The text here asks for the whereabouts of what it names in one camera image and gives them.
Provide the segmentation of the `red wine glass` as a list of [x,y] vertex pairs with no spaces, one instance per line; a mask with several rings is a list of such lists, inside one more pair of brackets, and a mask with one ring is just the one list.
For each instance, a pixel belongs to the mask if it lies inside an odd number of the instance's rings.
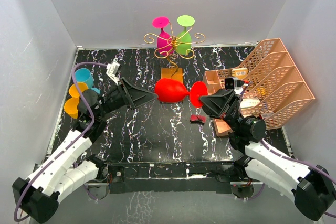
[[158,100],[163,103],[182,102],[186,96],[189,96],[191,104],[196,108],[203,106],[200,97],[208,95],[207,87],[203,82],[194,83],[188,91],[181,82],[167,78],[156,83],[154,92],[158,95]]

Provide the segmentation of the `blue wine glass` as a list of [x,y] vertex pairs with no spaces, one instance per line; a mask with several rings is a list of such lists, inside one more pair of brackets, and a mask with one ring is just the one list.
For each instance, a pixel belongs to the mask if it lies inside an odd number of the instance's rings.
[[89,89],[94,90],[98,94],[100,93],[100,90],[94,87],[93,75],[87,68],[80,68],[75,71],[75,81],[77,83],[85,83]]

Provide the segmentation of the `pink wine glass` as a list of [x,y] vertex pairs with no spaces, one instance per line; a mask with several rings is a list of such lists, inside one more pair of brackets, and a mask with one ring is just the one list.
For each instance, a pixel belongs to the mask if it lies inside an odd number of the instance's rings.
[[173,46],[171,45],[172,38],[167,32],[164,31],[164,27],[170,24],[170,20],[167,17],[161,16],[153,20],[152,25],[155,28],[160,28],[161,32],[157,38],[157,51],[159,58],[166,58],[173,52]]

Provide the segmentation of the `yellow-base amber wine glass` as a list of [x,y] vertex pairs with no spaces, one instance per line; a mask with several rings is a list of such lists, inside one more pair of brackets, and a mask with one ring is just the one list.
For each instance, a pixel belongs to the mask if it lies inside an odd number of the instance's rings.
[[[83,91],[89,89],[88,86],[87,86],[87,84],[84,83],[84,82],[78,82],[78,83],[77,83],[77,86],[78,86],[78,88],[79,88],[79,90],[80,90],[81,92],[83,92]],[[80,97],[79,91],[77,90],[75,84],[73,84],[73,85],[69,88],[69,94],[70,94],[70,96],[71,96],[72,98],[79,98],[79,97]]]

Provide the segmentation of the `yellow-base orange wine glass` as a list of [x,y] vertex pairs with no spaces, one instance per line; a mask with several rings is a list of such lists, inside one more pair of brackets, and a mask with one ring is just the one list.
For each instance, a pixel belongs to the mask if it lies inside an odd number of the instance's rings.
[[79,104],[78,98],[70,98],[64,104],[64,111],[73,119],[78,118],[78,109]]

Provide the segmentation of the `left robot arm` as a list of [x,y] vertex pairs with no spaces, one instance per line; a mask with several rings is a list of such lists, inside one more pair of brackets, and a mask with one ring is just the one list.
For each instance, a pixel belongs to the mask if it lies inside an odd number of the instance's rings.
[[123,106],[137,109],[157,98],[157,94],[121,78],[106,98],[87,89],[75,100],[68,100],[65,109],[77,115],[77,120],[65,140],[38,169],[12,184],[14,220],[20,222],[17,214],[21,209],[38,223],[46,223],[77,188],[94,179],[104,181],[109,172],[101,158],[91,155],[77,167],[74,163],[103,133],[107,114]]

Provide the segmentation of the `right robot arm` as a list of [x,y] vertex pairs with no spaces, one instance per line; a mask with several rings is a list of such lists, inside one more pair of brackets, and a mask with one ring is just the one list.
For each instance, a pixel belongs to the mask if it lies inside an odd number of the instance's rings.
[[291,158],[268,144],[265,121],[243,116],[242,98],[232,89],[220,89],[198,98],[207,115],[228,124],[231,146],[244,155],[234,167],[235,176],[240,180],[256,179],[275,189],[313,221],[327,215],[335,202],[335,179],[322,166]]

